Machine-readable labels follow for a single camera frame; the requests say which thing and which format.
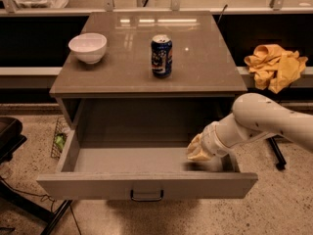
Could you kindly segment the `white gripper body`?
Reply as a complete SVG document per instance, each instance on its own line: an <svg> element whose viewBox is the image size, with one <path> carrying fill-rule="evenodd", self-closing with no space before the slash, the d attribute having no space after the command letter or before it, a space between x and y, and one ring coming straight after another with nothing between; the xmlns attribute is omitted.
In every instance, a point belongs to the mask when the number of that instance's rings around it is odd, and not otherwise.
<svg viewBox="0 0 313 235"><path fill-rule="evenodd" d="M218 138L216 127L217 121L207 125L201 133L201 149L210 157L224 158L231 149L226 147Z"/></svg>

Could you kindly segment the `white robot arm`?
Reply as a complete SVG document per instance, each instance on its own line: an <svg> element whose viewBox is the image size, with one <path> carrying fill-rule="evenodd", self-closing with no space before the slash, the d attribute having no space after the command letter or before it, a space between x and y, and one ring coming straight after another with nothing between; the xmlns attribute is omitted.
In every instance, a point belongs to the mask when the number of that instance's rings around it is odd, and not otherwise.
<svg viewBox="0 0 313 235"><path fill-rule="evenodd" d="M289 110L263 95L246 93L235 100L229 115L193 138L187 158L194 162L223 158L239 144L275 135L313 152L313 116Z"/></svg>

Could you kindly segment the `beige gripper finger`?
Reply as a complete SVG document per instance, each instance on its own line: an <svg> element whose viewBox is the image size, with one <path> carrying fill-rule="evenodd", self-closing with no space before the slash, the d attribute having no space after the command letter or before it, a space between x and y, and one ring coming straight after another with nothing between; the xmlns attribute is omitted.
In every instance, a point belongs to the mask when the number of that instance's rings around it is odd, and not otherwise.
<svg viewBox="0 0 313 235"><path fill-rule="evenodd" d="M193 138L191 143L188 145L189 151L195 151L201 148L201 137L202 137L202 134L199 133Z"/></svg>
<svg viewBox="0 0 313 235"><path fill-rule="evenodd" d="M187 159L194 162L205 162L212 159L212 155L209 155L202 148L188 149Z"/></svg>

